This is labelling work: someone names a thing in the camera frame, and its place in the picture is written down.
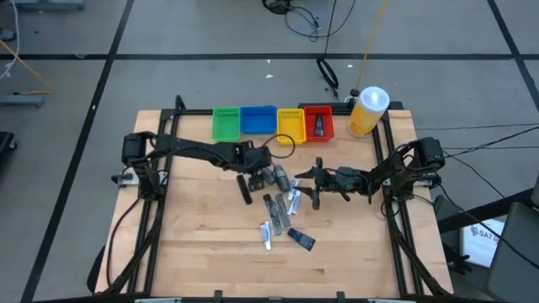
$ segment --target wooden table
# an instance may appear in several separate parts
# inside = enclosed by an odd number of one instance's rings
[[[135,131],[157,132],[160,111],[141,111]],[[390,111],[395,146],[416,138],[409,111]],[[348,116],[334,116],[335,137],[327,143],[299,145],[288,159],[275,159],[289,177],[307,171],[322,157],[325,167],[351,166],[370,170],[376,165],[371,136],[356,139],[347,132]],[[384,155],[386,139],[380,125]],[[178,137],[212,142],[211,116],[181,116]],[[268,136],[242,136],[256,146]],[[290,146],[269,144],[274,154],[285,155]],[[345,202],[340,194],[321,194],[320,210],[313,210],[307,196],[292,227],[317,240],[313,250],[293,242],[286,234],[272,237],[267,252],[259,225],[268,220],[263,194],[279,193],[276,185],[252,193],[245,205],[237,186],[236,173],[223,172],[210,163],[175,157],[171,170],[163,229],[152,286],[154,296],[213,296],[223,290],[226,297],[398,297],[387,222],[380,213],[382,194],[372,205],[358,194]],[[312,186],[312,180],[301,185]],[[415,193],[430,199],[428,189]],[[136,199],[136,188],[121,189],[111,227]],[[115,236],[112,276],[120,273],[134,252],[140,221],[140,203],[122,222]],[[440,284],[452,292],[451,281],[432,205],[421,199],[408,202],[419,258]],[[408,292],[414,292],[409,262],[403,255]],[[96,291],[106,289],[105,259]],[[138,289],[141,290],[147,260],[141,262]]]

